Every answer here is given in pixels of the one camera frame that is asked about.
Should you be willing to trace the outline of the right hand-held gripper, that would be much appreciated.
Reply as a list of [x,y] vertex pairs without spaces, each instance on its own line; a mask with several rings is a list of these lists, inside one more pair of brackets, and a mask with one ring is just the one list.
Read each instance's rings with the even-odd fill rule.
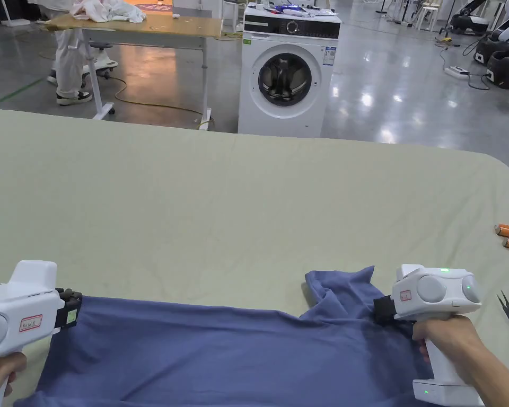
[[[377,323],[447,320],[481,307],[481,294],[474,275],[465,269],[427,268],[404,264],[389,296],[373,301]],[[480,401],[476,389],[466,384],[453,364],[431,341],[426,341],[434,377],[413,381],[419,401]]]

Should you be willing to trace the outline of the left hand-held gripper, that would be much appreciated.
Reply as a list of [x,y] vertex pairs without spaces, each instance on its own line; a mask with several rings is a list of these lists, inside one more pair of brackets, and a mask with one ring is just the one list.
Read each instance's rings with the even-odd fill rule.
[[0,283],[0,357],[20,352],[36,341],[76,325],[83,295],[72,289],[56,290],[57,264],[23,260],[9,281]]

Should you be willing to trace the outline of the person's right hand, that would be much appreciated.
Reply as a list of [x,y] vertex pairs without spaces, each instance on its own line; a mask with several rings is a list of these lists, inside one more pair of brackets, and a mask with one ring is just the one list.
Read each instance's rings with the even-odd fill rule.
[[413,339],[425,343],[431,341],[467,384],[487,389],[489,385],[509,378],[509,370],[485,347],[467,317],[416,322]]

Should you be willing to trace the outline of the person's left hand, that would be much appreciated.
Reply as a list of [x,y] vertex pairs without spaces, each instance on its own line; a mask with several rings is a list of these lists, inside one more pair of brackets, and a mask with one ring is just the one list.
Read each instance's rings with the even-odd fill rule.
[[11,391],[11,382],[16,379],[16,374],[23,371],[27,366],[27,358],[22,352],[15,352],[10,355],[0,357],[0,389],[6,383],[2,393],[7,397]]

